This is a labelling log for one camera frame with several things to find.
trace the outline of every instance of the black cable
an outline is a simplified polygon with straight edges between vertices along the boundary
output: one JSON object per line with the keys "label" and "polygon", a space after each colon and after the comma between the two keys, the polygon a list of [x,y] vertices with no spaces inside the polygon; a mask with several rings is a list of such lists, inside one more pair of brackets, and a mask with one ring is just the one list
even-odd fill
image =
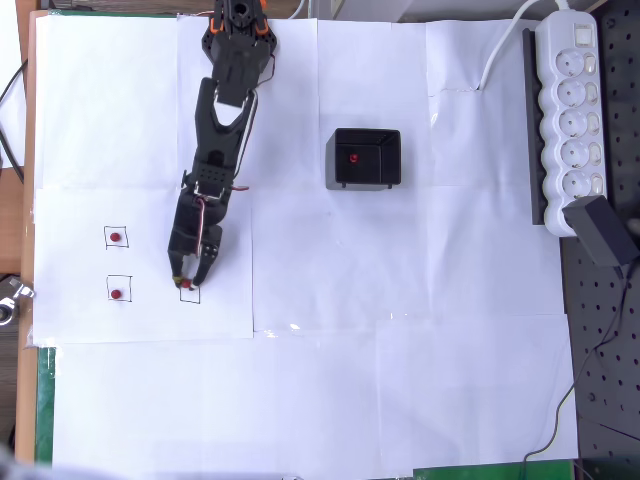
{"label": "black cable", "polygon": [[582,471],[582,473],[584,473],[587,477],[589,477],[590,480],[593,480],[593,477],[591,476],[591,474],[589,474],[589,472],[587,472],[584,468],[582,468],[580,465],[578,465],[578,462],[576,462],[574,460],[573,464],[576,466],[576,468],[580,469]]}
{"label": "black cable", "polygon": [[267,83],[268,81],[272,80],[273,77],[275,76],[275,74],[276,74],[276,56],[272,53],[271,54],[271,58],[273,60],[272,65],[271,65],[271,76],[269,78],[266,78],[266,79],[262,80],[261,82],[258,82],[258,85],[256,85],[256,88],[258,88],[263,83]]}
{"label": "black cable", "polygon": [[[28,62],[29,60],[25,60],[24,63],[20,66],[20,68],[16,71],[16,73],[13,74],[13,77],[11,77],[11,80],[9,80],[8,85],[5,87],[4,91],[2,92],[2,95],[0,95],[0,105],[2,104],[2,100],[4,100],[4,97],[6,96],[7,92],[11,88],[11,85],[13,85],[13,82],[16,80],[16,78],[18,78],[18,75],[20,75],[20,72],[22,72],[25,69]],[[2,144],[2,148],[4,148],[4,151],[7,152],[7,158],[9,158],[9,163],[11,163],[11,166],[15,170],[16,175],[18,175],[20,182],[24,183],[24,174],[22,173],[22,170],[20,170],[20,166],[18,165],[18,162],[16,162],[16,159],[13,156],[13,152],[9,148],[9,142],[7,142],[7,139],[5,138],[4,133],[2,132],[2,129],[0,129],[0,143]]]}
{"label": "black cable", "polygon": [[7,441],[7,445],[13,453],[16,452],[16,426],[14,425],[11,429],[11,433],[9,434],[9,440]]}
{"label": "black cable", "polygon": [[[258,94],[256,93],[256,107],[255,107],[255,112],[258,111]],[[256,119],[255,113],[253,115],[253,118],[251,119],[251,123],[249,124],[249,132],[247,132],[247,141],[244,143],[244,150],[242,152],[242,156],[240,157],[240,162],[238,163],[238,168],[236,168],[236,173],[234,173],[233,175],[233,179],[235,180],[236,177],[240,174],[240,167],[242,167],[242,160],[244,159],[244,154],[247,151],[247,145],[249,145],[249,138],[251,138],[251,130],[253,130],[253,122]]]}
{"label": "black cable", "polygon": [[607,335],[609,335],[609,332],[613,328],[613,325],[616,321],[616,318],[618,318],[618,315],[620,316],[620,322],[622,322],[622,312],[624,308],[624,301],[627,297],[627,290],[629,288],[629,280],[633,275],[633,271],[635,270],[636,265],[637,264],[635,262],[632,263],[631,266],[629,267],[629,270],[627,270],[627,275],[624,278],[624,288],[622,289],[622,296],[620,298],[620,307],[618,308],[618,311],[613,315],[611,322],[609,322],[609,327],[607,328],[607,331],[604,333],[602,340],[597,345],[595,345],[591,350],[589,350],[589,352],[587,353],[587,356],[584,358],[582,362],[582,365],[580,366],[580,370],[578,370],[578,374],[575,376],[573,383],[571,384],[571,387],[569,387],[569,390],[567,390],[567,393],[565,393],[564,397],[562,397],[562,400],[560,400],[560,403],[558,403],[558,406],[556,407],[556,419],[555,419],[555,424],[553,426],[553,434],[551,435],[551,438],[549,439],[549,441],[544,447],[542,447],[539,450],[534,450],[532,452],[527,453],[522,459],[522,477],[525,480],[527,478],[527,458],[531,457],[532,455],[537,455],[539,453],[544,452],[551,446],[551,444],[555,440],[556,435],[558,434],[558,423],[560,421],[560,408],[562,407],[562,404],[569,397],[569,395],[571,395],[571,392],[575,388],[576,383],[578,382],[578,380],[580,379],[580,376],[582,375],[582,372],[584,371],[584,367],[587,365],[587,360],[589,360],[589,358],[591,357],[591,354],[593,352],[596,352],[598,348],[602,347],[603,345],[606,345],[607,343],[611,342],[614,338],[616,338],[616,335],[613,335],[611,338],[607,339]]}
{"label": "black cable", "polygon": [[25,67],[27,66],[27,63],[29,63],[29,60],[25,60],[24,63],[20,66],[20,68],[16,71],[16,73],[13,74],[13,77],[11,77],[11,80],[9,80],[9,84],[5,87],[4,92],[2,92],[2,95],[0,95],[0,103],[2,103],[2,100],[4,100],[5,95],[11,88],[11,85],[13,85],[13,82],[15,81],[15,79],[18,78],[18,75],[20,75],[20,72],[22,72],[25,69]]}
{"label": "black cable", "polygon": [[623,432],[622,430],[617,430],[617,429],[615,429],[615,428],[613,428],[613,427],[610,427],[610,426],[608,426],[608,425],[605,425],[604,423],[596,422],[595,420],[591,420],[589,417],[585,417],[585,416],[580,412],[580,410],[578,410],[578,416],[579,416],[582,420],[586,420],[587,422],[591,422],[591,423],[593,423],[594,425],[599,425],[599,426],[601,426],[602,428],[606,428],[607,430],[611,430],[612,432],[616,432],[616,433],[619,433],[620,435],[624,435],[625,437],[628,437],[628,438],[630,438],[631,440],[635,440],[636,442],[640,442],[640,438],[638,438],[638,437],[636,437],[636,436],[634,436],[634,435],[631,435],[630,433]]}
{"label": "black cable", "polygon": [[22,170],[20,170],[20,166],[18,165],[18,162],[16,162],[16,159],[13,156],[13,152],[9,148],[9,142],[7,142],[7,139],[4,138],[4,133],[2,133],[1,128],[0,128],[0,144],[2,144],[2,148],[4,148],[4,151],[7,152],[7,158],[9,158],[9,163],[11,163],[11,166],[16,171],[16,175],[18,175],[20,182],[24,183],[24,174],[22,173]]}

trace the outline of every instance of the robotic arm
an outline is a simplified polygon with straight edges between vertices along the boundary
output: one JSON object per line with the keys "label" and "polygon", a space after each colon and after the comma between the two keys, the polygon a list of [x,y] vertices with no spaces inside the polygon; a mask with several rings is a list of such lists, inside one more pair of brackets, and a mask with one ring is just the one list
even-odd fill
{"label": "robotic arm", "polygon": [[[218,256],[222,228],[234,190],[233,181],[246,147],[258,106],[255,88],[276,48],[277,39],[262,12],[262,0],[215,0],[202,48],[213,64],[203,78],[196,104],[197,148],[191,173],[182,177],[169,261],[173,281],[183,281],[185,255],[200,258],[191,284],[199,286]],[[218,120],[215,104],[241,109],[229,125]]]}

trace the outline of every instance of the power switch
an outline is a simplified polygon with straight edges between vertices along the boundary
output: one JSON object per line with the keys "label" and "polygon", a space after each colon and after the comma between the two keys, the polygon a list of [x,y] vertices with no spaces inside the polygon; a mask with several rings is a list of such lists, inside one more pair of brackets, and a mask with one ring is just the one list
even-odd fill
{"label": "power switch", "polygon": [[596,57],[590,53],[584,56],[584,69],[589,75],[596,73]]}
{"label": "power switch", "polygon": [[591,25],[576,25],[576,47],[594,47]]}

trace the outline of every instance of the white cable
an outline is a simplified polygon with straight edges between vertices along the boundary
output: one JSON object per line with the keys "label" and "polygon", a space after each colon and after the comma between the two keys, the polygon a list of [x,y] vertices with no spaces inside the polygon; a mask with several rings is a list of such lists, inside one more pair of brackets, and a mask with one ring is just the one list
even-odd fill
{"label": "white cable", "polygon": [[294,18],[296,18],[298,16],[298,14],[300,13],[300,11],[302,10],[302,7],[304,6],[304,0],[300,0],[300,5],[298,5],[298,8],[295,12],[293,12],[293,15],[291,15],[289,17],[289,20],[292,20]]}
{"label": "white cable", "polygon": [[511,20],[511,23],[505,30],[504,34],[502,34],[500,41],[493,49],[493,52],[491,52],[491,55],[489,56],[489,60],[487,60],[487,65],[484,67],[484,72],[482,72],[482,79],[480,80],[480,85],[478,86],[478,90],[484,90],[484,86],[487,83],[487,78],[489,77],[489,71],[491,70],[491,65],[493,65],[493,61],[495,60],[496,55],[498,55],[498,52],[500,51],[505,40],[513,30],[513,27],[516,26],[516,22],[520,20],[520,17],[525,12],[525,10],[529,8],[531,5],[533,5],[534,3],[536,3],[537,1],[539,0],[527,0],[516,12],[516,15],[513,17],[513,20]]}

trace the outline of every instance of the wooden table edge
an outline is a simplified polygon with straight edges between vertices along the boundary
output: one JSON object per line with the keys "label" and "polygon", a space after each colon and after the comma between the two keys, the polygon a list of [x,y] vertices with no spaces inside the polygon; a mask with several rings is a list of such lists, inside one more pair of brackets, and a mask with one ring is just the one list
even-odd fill
{"label": "wooden table edge", "polygon": [[[34,225],[33,225],[33,170],[35,159],[36,119],[36,18],[47,15],[46,11],[34,11],[29,16],[29,66],[27,72],[27,128],[24,162],[24,201],[22,220],[24,237],[22,242],[21,277],[33,285]],[[38,388],[38,351],[24,348],[33,325],[33,303],[21,302],[18,329],[18,381],[16,399],[16,459],[33,463],[36,437],[36,405]]]}

